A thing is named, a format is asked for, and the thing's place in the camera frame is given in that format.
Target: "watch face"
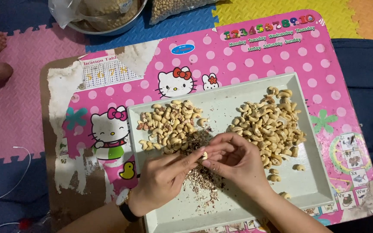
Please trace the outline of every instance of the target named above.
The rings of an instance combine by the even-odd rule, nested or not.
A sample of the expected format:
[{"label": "watch face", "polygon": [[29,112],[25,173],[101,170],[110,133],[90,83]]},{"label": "watch face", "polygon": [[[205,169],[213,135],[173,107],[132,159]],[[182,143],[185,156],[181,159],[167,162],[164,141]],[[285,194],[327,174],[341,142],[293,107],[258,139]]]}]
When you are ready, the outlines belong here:
[{"label": "watch face", "polygon": [[129,190],[130,189],[123,189],[120,194],[117,196],[116,198],[116,204],[118,206],[120,206],[121,204],[123,204],[129,194]]}]

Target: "pink bow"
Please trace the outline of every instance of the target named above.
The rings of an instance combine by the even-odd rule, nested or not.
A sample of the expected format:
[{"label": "pink bow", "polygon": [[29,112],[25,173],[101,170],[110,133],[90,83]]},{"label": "pink bow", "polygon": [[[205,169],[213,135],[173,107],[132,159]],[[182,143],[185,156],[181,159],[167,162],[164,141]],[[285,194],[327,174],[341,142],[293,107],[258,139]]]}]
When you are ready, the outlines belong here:
[{"label": "pink bow", "polygon": [[109,110],[107,111],[107,118],[109,119],[119,119],[121,121],[125,121],[127,118],[128,118],[128,113],[126,111],[117,111],[116,108],[114,107],[111,107],[109,108]]}]

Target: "red bow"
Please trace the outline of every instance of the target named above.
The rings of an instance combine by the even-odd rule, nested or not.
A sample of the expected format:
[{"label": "red bow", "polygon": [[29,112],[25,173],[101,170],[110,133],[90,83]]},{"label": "red bow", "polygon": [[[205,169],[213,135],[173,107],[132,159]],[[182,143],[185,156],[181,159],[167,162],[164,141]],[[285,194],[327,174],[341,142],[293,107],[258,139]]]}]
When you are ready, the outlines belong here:
[{"label": "red bow", "polygon": [[179,67],[175,67],[174,77],[181,77],[185,80],[188,80],[189,78],[191,78],[191,72],[190,71],[185,71],[184,72],[181,69],[179,69]]},{"label": "red bow", "polygon": [[208,79],[208,82],[210,82],[210,84],[217,84],[217,78],[216,77],[210,77]]},{"label": "red bow", "polygon": [[111,119],[119,119],[121,121],[125,121],[128,118],[128,113],[126,111],[117,111],[116,108],[111,107],[107,111],[107,118]]}]

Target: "hello kitty picture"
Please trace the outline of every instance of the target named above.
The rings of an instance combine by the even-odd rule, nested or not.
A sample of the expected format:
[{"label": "hello kitty picture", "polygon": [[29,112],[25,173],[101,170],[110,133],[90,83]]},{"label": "hello kitty picture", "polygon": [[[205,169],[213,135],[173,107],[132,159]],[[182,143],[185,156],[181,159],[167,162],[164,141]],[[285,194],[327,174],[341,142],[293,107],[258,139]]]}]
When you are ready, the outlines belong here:
[{"label": "hello kitty picture", "polygon": [[215,76],[214,73],[211,73],[210,76],[203,75],[202,82],[204,83],[203,85],[204,90],[209,90],[209,89],[220,87],[220,84],[217,82],[217,77]]},{"label": "hello kitty picture", "polygon": [[194,88],[196,80],[192,79],[192,73],[187,66],[182,67],[182,69],[175,67],[169,73],[160,72],[158,80],[159,89],[156,89],[156,91],[159,91],[159,94],[161,94],[160,98],[180,96],[196,90]]},{"label": "hello kitty picture", "polygon": [[119,164],[123,164],[132,156],[127,118],[124,106],[111,107],[101,115],[91,116],[92,133],[89,136],[96,140],[92,148],[98,159],[118,159]]}]

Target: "rectangular tray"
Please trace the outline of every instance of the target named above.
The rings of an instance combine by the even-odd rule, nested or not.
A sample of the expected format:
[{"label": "rectangular tray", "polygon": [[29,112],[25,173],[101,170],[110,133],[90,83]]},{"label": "rectangular tray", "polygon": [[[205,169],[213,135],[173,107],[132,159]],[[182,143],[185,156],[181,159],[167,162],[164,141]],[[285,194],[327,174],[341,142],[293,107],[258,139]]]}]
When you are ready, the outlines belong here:
[{"label": "rectangular tray", "polygon": [[[269,86],[277,87],[279,90],[291,89],[293,91],[291,101],[296,102],[296,109],[301,110],[301,113],[298,114],[298,127],[307,134],[307,141],[299,145],[298,157],[292,157],[290,161],[283,161],[279,167],[273,166],[279,170],[281,176],[281,182],[275,182],[272,185],[273,190],[277,193],[289,193],[292,196],[290,202],[301,209],[333,203],[334,196],[310,121],[305,98],[295,72],[128,107],[132,129],[131,142],[137,172],[141,171],[147,156],[161,154],[160,151],[155,150],[145,152],[138,143],[142,139],[148,140],[149,134],[143,130],[136,130],[137,120],[140,119],[141,112],[153,111],[153,104],[158,103],[164,106],[173,99],[181,101],[189,99],[196,107],[204,110],[202,116],[210,119],[208,125],[213,130],[210,135],[215,136],[225,132],[232,120],[240,116],[240,112],[237,111],[239,106],[247,101],[259,102],[267,93]],[[293,170],[295,164],[303,164],[306,171]],[[228,190],[218,192],[219,201],[215,202],[215,208],[210,205],[206,208],[209,213],[203,214],[202,211],[196,212],[196,209],[204,201],[202,203],[196,202],[194,200],[195,193],[189,186],[186,186],[186,190],[181,190],[181,193],[172,201],[145,216],[147,232],[189,233],[262,216],[257,206],[233,184],[227,181],[224,189],[226,188]]]}]

